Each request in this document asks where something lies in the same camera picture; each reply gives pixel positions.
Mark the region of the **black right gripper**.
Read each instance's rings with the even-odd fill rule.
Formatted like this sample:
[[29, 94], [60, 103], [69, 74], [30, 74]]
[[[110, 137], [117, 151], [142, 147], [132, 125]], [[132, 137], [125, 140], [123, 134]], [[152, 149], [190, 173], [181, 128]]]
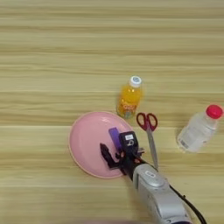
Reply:
[[142, 156], [145, 153], [144, 148], [138, 148], [137, 155], [133, 152], [128, 153], [127, 151], [123, 150], [122, 152], [117, 152], [115, 154], [115, 161], [111, 154], [109, 153], [108, 147], [104, 144], [100, 144], [101, 148], [101, 155], [103, 156], [104, 160], [107, 162], [108, 167], [110, 169], [119, 169], [124, 175], [127, 175], [130, 179], [133, 178], [134, 170], [139, 165], [144, 165], [145, 161], [142, 160], [139, 156]]

